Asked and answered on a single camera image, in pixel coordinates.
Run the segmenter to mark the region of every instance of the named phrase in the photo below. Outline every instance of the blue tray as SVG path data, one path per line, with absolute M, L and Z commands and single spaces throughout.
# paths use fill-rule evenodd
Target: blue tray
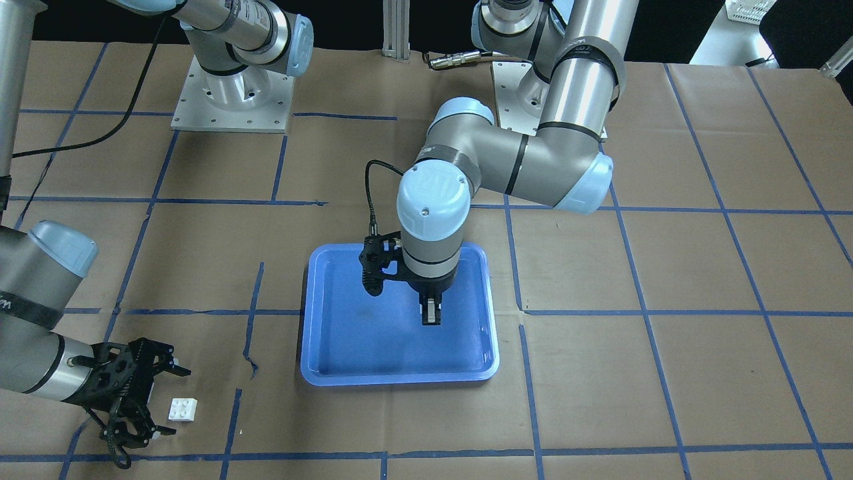
M 302 375 L 317 386 L 486 380 L 497 372 L 495 314 L 485 252 L 464 243 L 456 281 L 444 292 L 441 325 L 421 325 L 418 295 L 385 281 L 362 287 L 360 243 L 311 255 L 302 335 Z

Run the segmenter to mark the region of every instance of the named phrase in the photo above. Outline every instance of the white lego brick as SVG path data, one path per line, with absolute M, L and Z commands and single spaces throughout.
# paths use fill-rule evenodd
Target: white lego brick
M 173 422 L 192 422 L 195 420 L 195 408 L 199 401 L 195 398 L 173 398 L 169 408 L 169 420 Z

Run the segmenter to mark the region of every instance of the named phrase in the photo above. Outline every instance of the blue tape line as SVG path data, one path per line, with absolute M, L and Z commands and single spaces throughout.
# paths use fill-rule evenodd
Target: blue tape line
M 250 310 L 228 309 L 192 310 L 189 308 L 133 308 L 131 310 L 125 310 L 125 315 L 217 315 L 243 317 L 248 315 L 249 312 Z M 254 312 L 256 315 L 270 316 L 299 316 L 302 314 L 301 310 L 275 308 L 257 308 Z
M 252 332 L 255 329 L 255 311 L 258 308 L 258 295 L 261 291 L 261 282 L 264 280 L 264 263 L 261 262 L 258 266 L 258 276 L 255 278 L 255 286 L 252 289 L 252 303 L 249 305 L 249 315 L 246 322 L 246 345 L 243 347 L 243 358 L 252 365 L 252 377 L 255 378 L 258 374 L 258 364 L 249 356 L 249 349 L 252 347 Z
M 761 315 L 773 317 L 853 317 L 853 312 L 816 312 L 816 311 L 791 311 L 791 310 L 647 310 L 649 315 Z M 524 313 L 532 316 L 618 316 L 618 315 L 642 315 L 642 310 L 525 310 Z
M 691 453 L 712 454 L 716 452 L 779 452 L 786 450 L 814 450 L 811 443 L 759 443 L 752 445 L 697 445 L 685 447 Z
M 86 97 L 86 92 L 89 91 L 89 87 L 92 85 L 92 80 L 95 78 L 95 73 L 98 71 L 98 67 L 101 66 L 101 60 L 104 57 L 104 53 L 107 51 L 107 45 L 104 44 L 101 47 L 101 51 L 98 53 L 98 57 L 95 59 L 95 65 L 92 66 L 91 72 L 89 72 L 89 78 L 86 79 L 86 83 L 83 85 L 83 90 L 80 91 L 80 96 L 77 97 L 77 102 L 74 103 L 74 110 L 77 111 L 80 109 L 80 104 L 83 103 L 84 97 Z M 59 136 L 59 139 L 56 140 L 54 147 L 62 146 L 62 143 L 65 142 L 65 137 L 68 135 L 68 131 L 71 130 L 71 124 L 74 122 L 74 113 L 71 113 L 68 116 L 68 120 L 65 122 L 65 127 L 62 129 L 62 133 Z M 50 170 L 50 166 L 53 165 L 54 160 L 56 159 L 56 154 L 59 152 L 52 152 L 50 157 L 48 158 L 47 164 L 44 166 L 44 174 Z M 21 224 L 24 223 L 24 217 L 26 216 L 26 211 L 29 209 L 29 206 L 24 208 L 20 214 L 18 215 L 18 221 L 15 222 L 15 229 L 20 230 Z
M 666 381 L 666 374 L 664 372 L 664 364 L 660 360 L 660 352 L 658 351 L 658 342 L 654 337 L 654 329 L 652 328 L 652 321 L 649 318 L 648 309 L 646 307 L 646 297 L 642 293 L 642 286 L 640 285 L 640 276 L 637 274 L 637 267 L 634 262 L 634 254 L 631 251 L 631 244 L 628 240 L 628 231 L 625 229 L 625 222 L 622 218 L 622 212 L 619 208 L 619 200 L 616 196 L 616 189 L 613 184 L 610 184 L 610 196 L 613 199 L 613 206 L 616 207 L 616 220 L 619 223 L 619 231 L 622 233 L 622 241 L 625 244 L 625 253 L 628 255 L 628 264 L 631 269 L 631 277 L 634 279 L 634 288 L 636 289 L 637 299 L 640 302 L 640 309 L 642 310 L 643 323 L 646 326 L 646 334 L 648 335 L 648 341 L 650 346 L 652 347 L 652 355 L 654 357 L 654 365 L 658 370 L 658 378 L 660 379 L 660 387 L 664 392 L 664 400 L 666 402 L 666 410 L 670 415 L 670 422 L 672 423 L 672 433 L 676 438 L 676 446 L 678 447 L 678 456 L 682 461 L 682 469 L 684 470 L 684 478 L 685 480 L 691 480 L 692 476 L 690 475 L 690 465 L 688 464 L 688 456 L 687 452 L 684 451 L 684 441 L 682 440 L 681 429 L 678 426 L 678 418 L 676 417 L 676 408 L 672 403 L 672 396 L 670 395 L 670 387 Z
M 382 452 L 293 452 L 231 454 L 230 461 L 252 460 L 379 460 Z
M 387 480 L 388 478 L 388 452 L 382 452 L 381 462 L 379 463 L 379 480 Z
M 287 151 L 287 135 L 281 139 L 281 150 L 278 154 L 278 167 L 276 167 L 276 179 L 273 180 L 272 184 L 272 195 L 270 196 L 270 201 L 274 202 L 276 197 L 278 196 L 278 187 L 281 183 L 281 170 L 284 169 L 284 155 Z
M 747 68 L 746 72 L 749 74 L 749 78 L 752 80 L 752 84 L 755 85 L 756 90 L 758 90 L 758 95 L 761 96 L 761 100 L 762 102 L 764 102 L 764 106 L 767 107 L 767 111 L 770 113 L 770 118 L 772 118 L 773 123 L 776 124 L 776 128 L 779 130 L 779 134 L 782 136 L 782 139 L 785 140 L 785 146 L 791 153 L 791 158 L 793 158 L 794 163 L 797 164 L 797 169 L 800 171 L 800 175 L 803 176 L 805 184 L 808 185 L 811 195 L 815 198 L 815 203 L 817 203 L 817 207 L 821 210 L 821 214 L 823 214 L 824 220 L 827 222 L 827 225 L 829 225 L 829 230 L 832 231 L 833 236 L 835 237 L 835 241 L 838 242 L 838 246 L 841 248 L 841 252 L 844 253 L 844 257 L 847 259 L 847 263 L 849 263 L 850 266 L 853 266 L 853 259 L 850 258 L 850 252 L 847 251 L 847 248 L 844 246 L 844 242 L 841 240 L 841 236 L 838 235 L 838 231 L 835 229 L 835 224 L 833 224 L 832 219 L 830 219 L 829 215 L 827 214 L 827 210 L 823 207 L 823 202 L 821 202 L 821 198 L 817 195 L 817 190 L 815 190 L 815 186 L 811 184 L 811 180 L 809 180 L 809 175 L 806 174 L 805 168 L 803 168 L 803 164 L 800 162 L 799 157 L 797 156 L 797 152 L 794 151 L 794 147 L 793 145 L 791 145 L 791 141 L 788 140 L 788 136 L 785 134 L 785 130 L 782 129 L 782 125 L 781 123 L 779 123 L 779 119 L 776 118 L 776 113 L 773 111 L 773 108 L 770 107 L 770 102 L 768 102 L 767 97 L 764 96 L 764 91 L 761 89 L 761 85 L 758 84 L 755 75 L 752 74 L 752 70 Z
M 545 448 L 547 457 L 677 454 L 678 447 Z
M 0 455 L 0 463 L 58 463 L 65 461 L 65 455 Z
M 225 442 L 225 452 L 222 459 L 222 470 L 219 472 L 219 480 L 228 478 L 228 466 L 231 461 L 231 447 L 234 445 L 234 432 L 237 430 L 237 416 L 240 414 L 240 398 L 243 390 L 234 392 L 234 406 L 231 407 L 231 420 L 228 423 L 228 440 Z
M 163 179 L 165 178 L 166 170 L 168 170 L 169 168 L 169 163 L 171 162 L 171 154 L 175 151 L 175 144 L 177 143 L 177 137 L 179 133 L 180 132 L 175 131 L 171 136 L 171 143 L 169 143 L 169 149 L 166 151 L 165 159 L 163 160 L 163 167 L 160 168 L 160 175 L 157 178 L 157 184 L 154 186 L 154 192 L 151 194 L 151 199 L 148 202 L 148 210 L 145 214 L 145 220 L 142 221 L 142 226 L 139 227 L 139 234 L 136 236 L 136 244 L 134 244 L 133 246 L 131 259 L 127 262 L 125 277 L 121 281 L 119 294 L 115 299 L 113 314 L 110 316 L 109 324 L 107 325 L 107 331 L 104 332 L 104 342 L 109 342 L 109 337 L 113 334 L 113 328 L 115 327 L 115 320 L 116 318 L 118 318 L 119 313 L 121 312 L 121 302 L 125 299 L 127 284 L 131 281 L 133 267 L 136 265 L 136 258 L 139 256 L 139 250 L 142 248 L 142 240 L 145 238 L 145 232 L 148 231 L 148 223 L 151 221 L 151 214 L 154 211 L 154 205 L 156 204 L 157 195 L 160 194 L 160 187 L 163 186 Z
M 11 196 L 9 200 L 29 200 L 29 196 Z M 105 202 L 105 203 L 148 203 L 150 198 L 121 198 L 111 196 L 36 196 L 34 202 Z
M 294 201 L 286 201 L 286 200 L 217 200 L 217 199 L 204 199 L 204 198 L 159 198 L 157 199 L 157 203 L 190 203 L 190 204 L 202 204 L 202 205 L 279 205 L 279 206 L 291 206 L 291 207 L 305 207 L 305 206 L 318 206 L 323 207 L 328 204 L 328 202 L 294 202 Z
M 513 448 L 508 450 L 421 450 L 404 454 L 389 454 L 389 459 L 459 459 L 484 457 L 532 457 L 533 450 L 529 448 Z
M 853 450 L 853 442 L 821 443 L 821 448 L 825 450 Z
M 188 308 L 133 308 L 125 310 L 125 315 L 220 315 L 220 316 L 245 316 L 248 310 L 190 310 Z
M 223 454 L 185 454 L 185 455 L 137 455 L 132 454 L 133 461 L 145 460 L 155 462 L 199 462 L 222 461 Z M 79 454 L 71 458 L 72 463 L 108 462 L 112 461 L 107 454 Z
M 127 112 L 119 112 L 117 110 L 75 110 L 75 114 L 80 115 L 124 115 Z M 131 112 L 131 116 L 135 117 L 171 117 L 174 112 Z
M 503 196 L 503 214 L 507 219 L 507 238 L 509 241 L 509 262 L 513 266 L 513 285 L 515 287 L 515 305 L 521 307 L 521 281 L 519 279 L 519 260 L 515 253 L 515 235 L 513 235 L 513 217 L 509 212 L 509 196 Z
M 257 315 L 279 315 L 282 317 L 298 317 L 302 314 L 302 310 L 287 310 L 283 308 L 258 308 L 255 310 Z
M 12 201 L 25 201 L 29 196 L 13 195 L 9 197 Z M 141 197 L 120 197 L 120 196 L 36 196 L 33 198 L 35 202 L 125 202 L 125 203 L 148 203 L 150 199 Z M 157 203 L 199 203 L 213 205 L 289 205 L 289 206 L 309 206 L 309 205 L 327 205 L 328 202 L 322 201 L 298 201 L 298 200 L 252 200 L 252 199 L 217 199 L 217 198 L 158 198 Z M 489 203 L 474 203 L 471 208 L 483 210 L 553 210 L 546 205 L 501 205 Z M 615 212 L 616 207 L 602 206 L 598 208 L 602 211 Z M 773 214 L 773 215 L 853 215 L 850 210 L 774 210 L 772 208 L 682 208 L 682 207 L 618 207 L 622 212 L 669 212 L 669 213 L 685 213 L 685 214 Z
M 536 411 L 536 396 L 533 393 L 533 374 L 531 372 L 530 352 L 527 349 L 527 332 L 524 325 L 519 325 L 521 340 L 521 358 L 525 363 L 525 383 L 527 384 L 527 404 L 531 411 L 531 428 L 533 429 L 533 456 L 536 459 L 537 478 L 545 480 L 545 464 L 542 461 L 542 444 L 539 437 L 539 417 Z
M 824 450 L 853 450 L 853 442 L 822 443 Z M 811 443 L 746 443 L 729 445 L 686 445 L 685 451 L 696 453 L 719 452 L 784 452 L 794 450 L 813 450 Z M 543 448 L 543 457 L 563 456 L 607 456 L 607 455 L 643 455 L 676 454 L 678 447 L 615 447 L 615 448 Z M 452 458 L 489 458 L 489 457 L 532 457 L 530 449 L 508 450 L 422 450 L 402 454 L 388 452 L 280 452 L 231 454 L 229 461 L 251 460 L 381 460 L 387 459 L 452 459 Z M 182 455 L 133 455 L 133 460 L 147 461 L 223 461 L 225 454 L 182 454 Z M 68 459 L 67 454 L 22 454 L 0 455 L 0 463 L 60 463 Z M 107 454 L 74 454 L 71 463 L 106 462 Z
M 388 120 L 397 121 L 397 117 L 387 117 L 382 115 L 347 115 L 347 114 L 327 114 L 323 112 L 300 112 L 293 114 L 294 117 L 326 117 L 332 119 L 349 119 L 349 120 Z
M 664 64 L 664 70 L 666 71 L 667 79 L 670 81 L 670 85 L 672 87 L 673 93 L 676 95 L 676 100 L 678 101 L 678 106 L 682 111 L 682 115 L 684 116 L 684 121 L 688 126 L 688 130 L 690 131 L 691 137 L 693 137 L 693 142 L 696 145 L 696 149 L 699 152 L 699 158 L 702 160 L 702 165 L 705 167 L 705 172 L 708 175 L 708 179 L 711 181 L 711 188 L 714 190 L 714 195 L 717 197 L 717 202 L 720 205 L 720 208 L 725 210 L 725 204 L 722 201 L 722 196 L 720 195 L 720 191 L 717 188 L 717 182 L 714 180 L 714 176 L 711 173 L 711 169 L 708 165 L 708 160 L 705 158 L 705 152 L 702 150 L 702 145 L 699 143 L 699 138 L 696 136 L 696 131 L 693 128 L 693 123 L 690 121 L 690 117 L 688 115 L 687 109 L 684 107 L 684 102 L 682 101 L 682 96 L 676 87 L 676 82 L 672 78 L 672 73 L 670 72 L 670 68 L 668 65 Z M 729 217 L 727 212 L 722 213 L 723 218 L 726 220 L 726 226 L 728 227 L 728 231 L 731 234 L 732 241 L 734 242 L 734 246 L 738 251 L 738 256 L 740 257 L 740 262 L 746 271 L 746 276 L 749 279 L 750 286 L 752 287 L 752 292 L 755 294 L 756 301 L 758 302 L 758 307 L 761 309 L 764 317 L 764 324 L 767 326 L 767 332 L 770 334 L 770 340 L 773 342 L 773 346 L 776 350 L 776 355 L 779 357 L 779 362 L 782 364 L 782 370 L 785 372 L 785 377 L 788 380 L 788 385 L 791 387 L 791 392 L 794 396 L 794 400 L 797 402 L 797 406 L 799 408 L 800 414 L 803 417 L 803 422 L 805 423 L 806 430 L 809 432 L 809 437 L 812 441 L 812 446 L 814 450 L 817 452 L 817 457 L 821 461 L 821 466 L 823 467 L 823 472 L 827 477 L 827 480 L 832 480 L 833 474 L 829 471 L 829 464 L 827 463 L 827 459 L 823 454 L 823 450 L 821 449 L 821 445 L 817 439 L 817 434 L 815 433 L 815 428 L 811 424 L 811 420 L 809 419 L 809 414 L 805 410 L 805 405 L 803 404 L 803 399 L 800 397 L 799 391 L 797 390 L 797 385 L 794 383 L 793 375 L 791 374 L 791 369 L 788 367 L 787 361 L 785 360 L 785 355 L 782 353 L 782 347 L 779 344 L 779 339 L 776 337 L 776 332 L 773 328 L 773 324 L 770 322 L 770 317 L 767 312 L 767 308 L 764 306 L 764 300 L 761 297 L 761 292 L 758 290 L 758 285 L 755 281 L 755 277 L 752 275 L 752 269 L 749 266 L 749 262 L 746 260 L 746 255 L 744 254 L 743 248 L 740 245 L 740 240 L 738 240 L 737 232 L 734 231 L 734 225 L 732 224 L 732 220 Z
M 56 110 L 51 108 L 22 108 L 19 110 L 22 114 L 73 114 L 74 110 Z
M 66 308 L 62 311 L 65 315 L 97 315 L 100 312 L 100 308 Z
M 71 441 L 68 443 L 68 452 L 65 455 L 65 459 L 62 461 L 59 480 L 66 480 L 66 478 L 68 478 L 68 469 L 71 468 L 71 458 L 74 456 L 74 450 L 77 449 L 77 442 L 80 441 L 80 434 L 83 433 L 83 428 L 85 428 L 88 423 L 89 420 L 86 419 L 86 421 L 77 427 L 77 430 L 74 431 L 74 435 L 71 436 Z

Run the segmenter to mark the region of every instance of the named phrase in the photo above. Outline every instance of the black curtain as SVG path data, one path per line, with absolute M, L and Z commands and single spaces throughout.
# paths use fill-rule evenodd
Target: black curtain
M 853 0 L 779 0 L 759 31 L 780 67 L 820 68 L 853 36 Z M 853 103 L 853 66 L 836 80 Z
M 382 47 L 380 0 L 318 2 L 275 0 L 283 9 L 314 23 L 317 47 L 375 50 Z M 156 20 L 132 14 L 106 0 L 50 0 L 36 17 L 38 40 L 150 43 Z M 471 13 L 476 0 L 411 0 L 412 50 L 456 53 L 472 50 Z M 687 63 L 699 47 L 722 0 L 689 2 L 641 0 L 626 60 Z M 186 44 L 175 20 L 161 36 L 167 44 Z

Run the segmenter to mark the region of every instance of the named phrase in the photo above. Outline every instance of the white basket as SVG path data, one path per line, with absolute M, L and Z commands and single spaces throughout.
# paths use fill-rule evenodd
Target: white basket
M 776 0 L 726 0 L 726 16 L 729 20 L 758 25 L 776 3 Z

